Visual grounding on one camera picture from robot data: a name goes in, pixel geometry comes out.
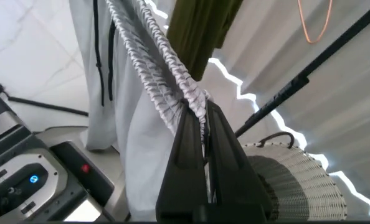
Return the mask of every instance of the orange cable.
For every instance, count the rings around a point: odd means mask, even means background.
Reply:
[[[328,26],[329,18],[330,18],[330,11],[331,11],[331,8],[332,8],[333,0],[330,0],[330,2],[329,2],[329,9],[328,9],[328,13],[326,15],[326,21],[325,21],[325,24],[323,26],[323,29],[322,29],[320,35],[318,36],[318,38],[316,40],[314,40],[314,41],[311,41],[310,40],[310,36],[308,35],[307,28],[305,27],[304,16],[303,16],[303,9],[301,7],[300,0],[297,0],[297,3],[298,3],[298,10],[300,12],[301,24],[303,24],[305,39],[307,40],[308,43],[315,44],[315,43],[317,43],[317,42],[319,42],[321,40],[322,35],[323,35],[323,33],[325,33],[326,27]]]

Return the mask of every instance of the woven basket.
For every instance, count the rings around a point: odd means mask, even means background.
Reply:
[[[266,143],[284,134],[291,137],[290,144]],[[270,221],[344,220],[347,208],[339,188],[314,158],[293,143],[293,135],[282,132],[244,145],[272,199]]]

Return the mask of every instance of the gray garment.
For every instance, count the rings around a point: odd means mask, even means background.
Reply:
[[[89,0],[70,0],[78,44],[83,57],[90,98],[90,123],[87,148],[104,149],[118,142],[126,175],[126,194],[133,220],[154,220],[161,182],[174,136],[156,111],[151,97],[128,56],[116,31],[113,54],[113,101],[108,99],[108,31],[111,23],[105,1],[98,1],[100,56],[105,82],[105,106],[101,105],[101,86],[95,57],[93,6]],[[136,23],[148,53],[162,73],[168,72],[153,41]],[[171,74],[165,75],[173,93],[178,92]]]

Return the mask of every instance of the glowing blue button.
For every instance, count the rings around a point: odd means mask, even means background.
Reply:
[[[36,175],[32,175],[31,177],[30,177],[30,182],[31,183],[36,183],[38,181],[38,176],[36,176]]]

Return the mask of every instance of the floor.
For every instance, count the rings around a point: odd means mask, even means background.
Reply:
[[[12,96],[88,110],[87,85],[68,0],[0,0],[0,83]],[[200,85],[221,106],[234,130],[254,112],[250,100],[237,99],[237,85],[216,64],[208,64]],[[19,103],[10,106],[34,131],[88,124],[82,116]],[[279,130],[275,123],[268,124],[269,119],[259,122],[240,140],[255,142]]]

